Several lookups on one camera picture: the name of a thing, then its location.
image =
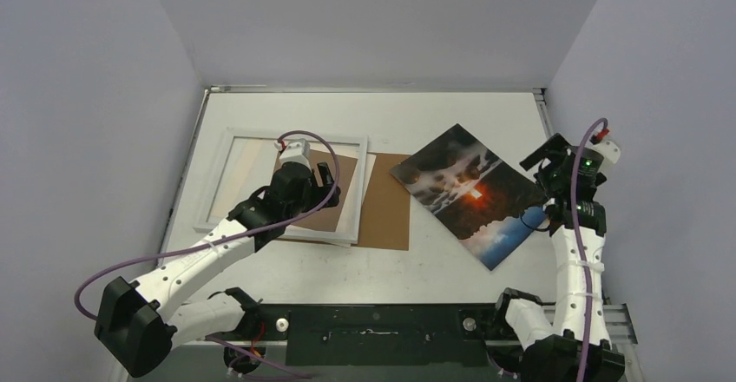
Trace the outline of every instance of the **wire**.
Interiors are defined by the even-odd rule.
[[[593,298],[590,295],[593,292],[593,276],[590,273],[590,267],[588,262],[588,256],[585,254],[585,246],[582,244],[582,233],[580,231],[580,218],[577,212],[577,176],[580,172],[580,161],[582,159],[582,151],[585,149],[586,143],[593,136],[593,132],[598,125],[603,123],[603,131],[608,129],[608,119],[602,117],[593,123],[593,126],[588,128],[585,135],[582,137],[580,146],[575,152],[575,160],[573,161],[572,169],[572,183],[570,185],[570,208],[573,214],[573,229],[575,230],[575,240],[577,242],[577,251],[580,254],[580,260],[583,262],[583,274],[585,275],[585,314],[584,314],[584,327],[582,330],[582,349],[580,350],[580,365],[577,368],[576,382],[583,382],[585,380],[585,368],[588,366],[588,350],[590,348],[590,323],[592,321],[592,310],[593,310]]]
[[[256,337],[255,339],[253,339],[253,341],[251,342],[251,353],[258,354],[260,356],[260,354],[257,353],[256,350],[255,350],[255,344],[260,341],[260,338],[263,337],[263,334],[264,333],[266,333],[266,323],[264,323],[263,321],[261,321],[260,322],[260,333],[258,333],[258,337]]]
[[[509,372],[509,371],[507,371],[506,369],[503,369],[503,368],[501,367],[501,365],[499,365],[499,364],[498,364],[498,362],[496,362],[496,361],[495,361],[495,360],[493,359],[493,356],[491,356],[490,354],[488,355],[488,360],[490,360],[490,363],[491,363],[491,364],[492,364],[492,365],[493,365],[493,366],[494,366],[494,367],[495,367],[496,369],[498,369],[498,377],[499,377],[499,378],[502,378],[502,377],[506,377],[506,378],[513,378],[513,379],[518,379],[518,378],[519,378],[519,376],[518,376],[518,373],[513,373],[513,372]]]
[[[283,371],[283,372],[286,372],[286,373],[289,373],[289,374],[293,375],[293,376],[285,376],[285,377],[284,376],[266,377],[266,376],[249,376],[249,375],[243,375],[243,378],[245,378],[245,379],[251,379],[251,380],[297,380],[297,379],[311,379],[312,378],[312,375],[310,375],[309,373],[297,372],[297,371],[294,371],[293,369],[291,369],[291,368],[289,368],[287,366],[281,365],[280,363],[273,362],[273,361],[271,361],[269,359],[266,359],[266,358],[259,358],[258,356],[256,356],[256,355],[252,354],[251,352],[249,352],[247,349],[244,349],[244,348],[242,348],[240,346],[236,346],[236,345],[234,345],[232,343],[228,343],[228,342],[226,342],[223,339],[219,339],[219,338],[214,337],[214,336],[206,336],[205,340],[212,341],[214,343],[217,343],[218,345],[227,347],[228,349],[233,349],[233,350],[235,350],[238,353],[242,353],[243,355],[245,355],[245,356],[247,356],[247,357],[249,357],[251,359],[256,359],[256,360],[258,360],[261,363],[264,363],[266,365],[269,365],[270,367],[273,367],[274,369],[279,369],[280,371]],[[228,367],[231,367],[232,368],[233,367],[233,362],[230,362],[230,365]]]
[[[530,229],[534,230],[535,232],[548,232],[549,231],[549,228],[551,227],[551,226],[546,226],[545,228],[538,228],[538,227],[532,227],[532,226],[530,226],[529,224],[527,224],[524,221],[524,213],[519,214],[519,221],[524,226],[526,226],[527,228],[530,228]]]
[[[107,275],[108,273],[114,272],[118,269],[123,269],[124,267],[130,267],[133,265],[137,265],[139,263],[150,262],[151,260],[170,258],[173,256],[182,256],[184,254],[193,254],[194,252],[199,252],[200,250],[212,248],[212,246],[218,246],[224,243],[228,243],[229,241],[242,239],[244,237],[249,237],[254,234],[266,232],[268,230],[273,230],[275,228],[288,226],[294,222],[304,219],[307,216],[317,213],[332,198],[332,195],[335,194],[335,189],[338,187],[338,183],[340,180],[340,164],[339,164],[338,156],[335,154],[335,150],[332,149],[332,146],[330,146],[330,144],[327,143],[325,139],[322,139],[322,137],[315,135],[312,132],[307,132],[304,130],[292,130],[292,131],[286,132],[283,135],[279,136],[279,139],[277,140],[280,143],[283,143],[284,138],[287,136],[291,136],[291,135],[306,135],[306,136],[313,137],[314,139],[318,140],[323,145],[325,145],[327,150],[330,151],[330,155],[332,156],[332,161],[335,164],[335,182],[332,184],[332,188],[330,188],[330,192],[327,193],[327,196],[324,198],[324,200],[320,201],[319,204],[314,206],[314,208],[312,208],[311,210],[305,213],[302,213],[289,220],[279,221],[278,223],[273,223],[273,224],[270,224],[264,227],[257,227],[253,230],[246,230],[243,233],[233,234],[232,236],[227,236],[222,239],[212,241],[210,243],[205,243],[203,245],[194,246],[194,247],[190,247],[187,249],[174,250],[173,252],[166,252],[163,254],[152,254],[150,256],[142,256],[140,258],[126,260],[124,262],[118,263],[117,265],[113,265],[112,267],[107,267],[105,269],[102,269],[100,272],[95,273],[94,275],[87,278],[79,286],[79,288],[77,288],[76,291],[74,292],[74,306],[76,307],[76,309],[79,310],[79,312],[82,313],[82,315],[84,315],[88,319],[97,320],[97,316],[94,315],[90,310],[88,310],[82,305],[82,292],[84,291],[85,288],[89,287],[89,285],[95,282],[96,280],[99,280],[102,276]]]

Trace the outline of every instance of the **empty picture frame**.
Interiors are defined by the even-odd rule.
[[[257,188],[271,182],[274,163],[279,157],[273,142],[281,134],[282,132],[226,128],[215,151],[206,186],[202,190],[194,219],[194,230],[201,233],[209,232],[227,216],[235,204],[247,199]],[[341,190],[340,199],[345,199],[345,204],[340,213],[338,226],[334,232],[289,226],[280,239],[323,241],[350,246],[358,242],[360,209],[367,181],[365,170],[368,137],[342,135],[322,135],[322,137],[330,143],[336,154],[357,160],[349,188]],[[300,138],[309,142],[311,151],[327,152],[324,145],[309,136],[293,135],[286,139],[289,141]]]

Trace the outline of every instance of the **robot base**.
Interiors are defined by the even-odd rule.
[[[626,362],[622,354],[611,352],[608,343],[590,346],[586,382],[618,382]],[[556,334],[537,340],[522,356],[521,374],[524,382],[575,381],[582,343],[572,337]]]

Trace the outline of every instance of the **gray wall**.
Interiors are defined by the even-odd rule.
[[[606,288],[653,381],[736,374],[734,42],[736,0],[598,0],[549,87],[568,138],[606,115],[621,141]]]
[[[547,85],[595,0],[161,0],[208,84]]]
[[[107,380],[72,293],[156,252],[201,94],[157,0],[0,0],[0,380]]]

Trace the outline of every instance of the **black metal plate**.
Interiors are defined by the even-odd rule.
[[[283,339],[275,320],[289,319],[289,366],[487,366],[483,336],[464,331],[462,319],[469,310],[492,313],[493,305],[462,307],[262,305],[259,315],[266,319],[263,340]]]

